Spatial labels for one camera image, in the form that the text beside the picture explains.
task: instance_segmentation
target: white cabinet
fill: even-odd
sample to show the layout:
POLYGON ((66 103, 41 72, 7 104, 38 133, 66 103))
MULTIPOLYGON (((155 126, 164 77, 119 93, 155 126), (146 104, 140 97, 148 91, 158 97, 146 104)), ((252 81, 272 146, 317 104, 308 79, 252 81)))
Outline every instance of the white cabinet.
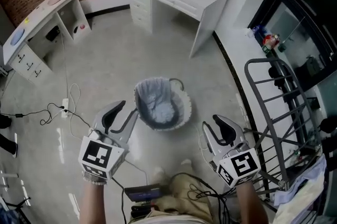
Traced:
POLYGON ((131 0, 130 9, 134 24, 152 32, 151 0, 131 0))
POLYGON ((25 44, 11 63, 11 67, 22 77, 32 83, 39 83, 40 80, 50 75, 52 71, 49 67, 25 44))
POLYGON ((12 61, 11 67, 27 79, 40 63, 41 59, 25 44, 12 61))
POLYGON ((29 76, 28 80, 36 85, 41 84, 45 78, 49 75, 52 75, 52 71, 50 68, 44 63, 40 62, 37 68, 33 71, 33 73, 29 76))

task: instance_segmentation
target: shelf compartment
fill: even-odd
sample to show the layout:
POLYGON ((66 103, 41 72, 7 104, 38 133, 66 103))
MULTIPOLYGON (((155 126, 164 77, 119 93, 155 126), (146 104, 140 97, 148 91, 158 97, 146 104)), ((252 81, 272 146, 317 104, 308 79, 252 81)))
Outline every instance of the shelf compartment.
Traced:
POLYGON ((88 33, 91 30, 78 0, 70 1, 57 13, 64 28, 68 31, 70 38, 74 42, 78 42, 84 35, 86 35, 84 33, 88 33))

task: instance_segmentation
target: black cable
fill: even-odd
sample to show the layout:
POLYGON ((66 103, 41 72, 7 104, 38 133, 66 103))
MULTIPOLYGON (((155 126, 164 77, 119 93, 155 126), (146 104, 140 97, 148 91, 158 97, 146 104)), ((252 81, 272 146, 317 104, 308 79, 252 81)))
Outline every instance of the black cable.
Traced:
POLYGON ((125 213, 124 213, 124 187, 120 183, 118 183, 115 178, 112 177, 111 179, 114 180, 115 183, 118 184, 120 186, 120 188, 122 189, 122 214, 123 214, 123 218, 124 218, 124 224, 127 224, 125 213))
POLYGON ((82 118, 82 117, 80 117, 78 114, 76 114, 76 113, 73 113, 72 111, 70 111, 70 110, 64 110, 65 112, 69 112, 69 113, 71 113, 71 114, 73 114, 73 115, 75 115, 75 116, 77 116, 78 118, 80 118, 89 128, 90 128, 90 125, 87 123, 87 122, 85 122, 84 121, 84 119, 82 118))
POLYGON ((24 116, 28 116, 28 115, 30 115, 30 114, 37 114, 37 113, 41 113, 41 112, 47 112, 48 113, 48 119, 47 120, 44 120, 44 119, 41 119, 40 120, 40 125, 46 125, 46 124, 50 124, 51 122, 52 122, 52 120, 54 119, 53 117, 52 117, 52 114, 51 114, 51 112, 49 111, 49 105, 54 105, 54 106, 56 106, 57 108, 59 108, 59 109, 63 109, 64 107, 63 106, 57 106, 55 103, 53 103, 53 102, 51 102, 51 103, 49 103, 48 105, 47 105, 47 109, 43 109, 43 110, 40 110, 40 111, 38 111, 38 112, 30 112, 30 113, 28 113, 28 114, 23 114, 23 113, 16 113, 16 114, 8 114, 8 113, 0 113, 0 114, 2 114, 2 115, 6 115, 6 116, 15 116, 16 118, 22 118, 22 117, 24 117, 24 116))
POLYGON ((201 178, 197 177, 197 176, 194 176, 192 174, 189 174, 189 173, 186 173, 186 172, 180 172, 180 173, 177 173, 176 175, 174 175, 173 177, 171 177, 170 179, 170 184, 173 182, 173 179, 175 177, 177 177, 178 175, 180 174, 184 174, 184 175, 187 175, 189 177, 192 177, 194 178, 195 180, 197 180, 199 183, 203 184, 205 187, 211 189, 214 193, 210 192, 210 191, 201 191, 199 190, 195 185, 191 184, 194 189, 192 189, 191 185, 190 185, 190 188, 191 190, 187 193, 187 196, 190 198, 189 196, 189 193, 191 192, 195 192, 196 193, 196 197, 195 197, 195 200, 198 200, 200 198, 203 198, 203 197, 214 197, 214 198, 217 198, 218 200, 218 218, 219 218, 219 223, 221 223, 221 203, 223 204, 223 207, 224 207, 224 211, 223 211, 223 218, 222 218, 222 223, 227 223, 229 224, 230 223, 230 214, 229 214, 229 210, 227 208, 227 205, 226 205, 226 198, 224 197, 228 192, 224 193, 224 194, 218 194, 209 184, 207 184, 204 180, 202 180, 201 178))
MULTIPOLYGON (((16 113, 16 114, 0 113, 0 114, 6 115, 6 116, 15 116, 16 118, 22 118, 24 116, 28 116, 28 115, 31 115, 31 114, 37 114, 37 113, 41 113, 41 112, 47 112, 48 115, 49 115, 48 119, 47 120, 44 120, 44 119, 40 120, 40 125, 46 125, 46 124, 50 124, 54 120, 54 118, 55 118, 55 117, 54 118, 52 117, 52 114, 51 114, 51 112, 49 110, 49 105, 54 105, 54 106, 56 106, 59 109, 64 109, 64 106, 57 106, 54 102, 51 102, 51 103, 49 103, 47 105, 46 109, 40 110, 38 112, 30 112, 28 114, 23 114, 23 113, 16 113)), ((84 119, 82 117, 80 117, 78 114, 73 113, 72 111, 69 111, 69 110, 64 110, 64 111, 65 112, 69 112, 69 113, 77 116, 78 118, 80 118, 90 128, 90 125, 87 122, 85 122, 84 119)))

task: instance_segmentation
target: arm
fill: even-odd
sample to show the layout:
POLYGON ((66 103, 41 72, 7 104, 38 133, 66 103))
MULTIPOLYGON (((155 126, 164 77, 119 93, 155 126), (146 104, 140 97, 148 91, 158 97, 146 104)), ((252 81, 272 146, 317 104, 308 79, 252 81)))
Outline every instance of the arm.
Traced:
POLYGON ((247 182, 236 187, 242 224, 268 224, 268 216, 257 196, 253 183, 247 182))
POLYGON ((104 186, 85 182, 80 210, 80 224, 106 224, 104 212, 104 186))

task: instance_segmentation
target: bottle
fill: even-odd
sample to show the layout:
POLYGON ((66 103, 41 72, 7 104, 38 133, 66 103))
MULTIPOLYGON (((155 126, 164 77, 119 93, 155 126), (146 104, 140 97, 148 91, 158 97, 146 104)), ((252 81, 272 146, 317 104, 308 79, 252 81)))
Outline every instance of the bottle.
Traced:
POLYGON ((267 35, 263 40, 262 50, 265 54, 270 53, 270 51, 280 42, 279 35, 267 35))

